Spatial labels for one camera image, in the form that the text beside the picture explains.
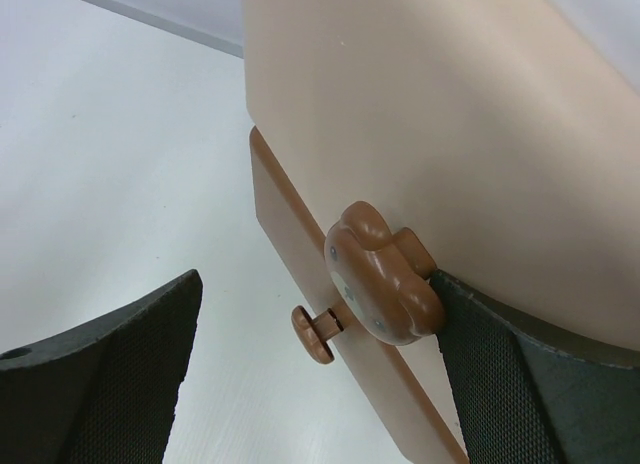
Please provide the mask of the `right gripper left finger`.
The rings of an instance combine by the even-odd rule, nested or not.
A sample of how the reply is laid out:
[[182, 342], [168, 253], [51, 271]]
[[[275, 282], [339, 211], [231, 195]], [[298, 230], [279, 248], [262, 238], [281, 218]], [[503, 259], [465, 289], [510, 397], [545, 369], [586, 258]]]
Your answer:
[[162, 462], [202, 294], [190, 270], [126, 306], [2, 353], [2, 462]]

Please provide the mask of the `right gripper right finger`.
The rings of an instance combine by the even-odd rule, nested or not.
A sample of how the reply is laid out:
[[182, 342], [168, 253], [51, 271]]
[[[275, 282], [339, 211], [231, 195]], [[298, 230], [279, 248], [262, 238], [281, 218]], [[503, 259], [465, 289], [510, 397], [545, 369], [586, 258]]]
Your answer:
[[452, 275], [430, 285], [472, 463], [636, 463], [639, 354], [509, 307]]

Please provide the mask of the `bear head drawer knob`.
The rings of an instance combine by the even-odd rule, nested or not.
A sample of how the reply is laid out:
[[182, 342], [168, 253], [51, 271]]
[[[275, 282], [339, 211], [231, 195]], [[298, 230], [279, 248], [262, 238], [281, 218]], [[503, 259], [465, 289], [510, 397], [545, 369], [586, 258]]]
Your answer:
[[444, 306], [429, 284], [435, 260], [411, 229], [392, 231], [371, 204], [345, 209], [327, 232], [324, 259], [348, 308], [379, 341], [405, 346], [444, 326]]

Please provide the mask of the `brown drawer knob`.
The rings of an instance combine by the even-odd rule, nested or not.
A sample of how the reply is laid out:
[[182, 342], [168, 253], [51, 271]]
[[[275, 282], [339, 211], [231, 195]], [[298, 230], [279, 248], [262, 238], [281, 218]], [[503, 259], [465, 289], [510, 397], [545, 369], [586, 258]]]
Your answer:
[[327, 365], [335, 359], [328, 342], [345, 330], [350, 316], [344, 303], [336, 303], [315, 317], [311, 317], [303, 306], [296, 306], [291, 312], [291, 324], [309, 356], [315, 362]]

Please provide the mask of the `brown drawer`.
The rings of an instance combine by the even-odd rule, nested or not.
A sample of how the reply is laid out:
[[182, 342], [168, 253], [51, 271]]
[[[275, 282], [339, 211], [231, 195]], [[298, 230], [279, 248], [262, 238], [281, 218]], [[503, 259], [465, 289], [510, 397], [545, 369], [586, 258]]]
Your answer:
[[412, 463], [465, 463], [464, 440], [435, 337], [404, 348], [372, 337], [331, 282], [324, 234], [257, 128], [249, 145], [257, 219], [302, 292], [324, 316], [332, 309], [343, 332], [328, 341], [403, 456]]

